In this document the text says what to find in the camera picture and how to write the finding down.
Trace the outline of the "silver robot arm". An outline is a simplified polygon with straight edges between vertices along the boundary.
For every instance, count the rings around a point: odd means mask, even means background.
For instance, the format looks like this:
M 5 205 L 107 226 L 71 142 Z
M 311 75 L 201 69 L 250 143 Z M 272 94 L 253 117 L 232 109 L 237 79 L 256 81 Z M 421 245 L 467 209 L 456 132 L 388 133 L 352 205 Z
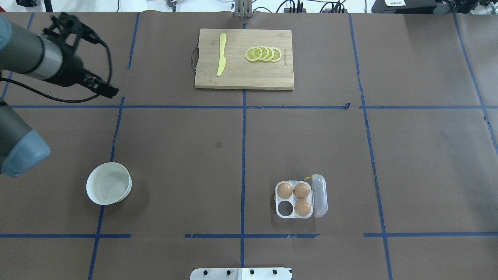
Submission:
M 103 46 L 107 55 L 109 74 L 106 79 L 85 69 L 77 55 L 81 40 Z M 42 34 L 21 27 L 1 17 L 1 71 L 8 71 L 60 87 L 81 85 L 93 96 L 80 100 L 67 100 L 50 96 L 25 83 L 7 77 L 1 81 L 17 85 L 42 97 L 61 103 L 84 103 L 97 97 L 113 98 L 119 92 L 111 85 L 112 58 L 107 43 L 76 16 L 62 12 L 51 16 L 51 25 Z M 1 174 L 19 177 L 44 161 L 51 149 L 41 135 L 1 99 Z

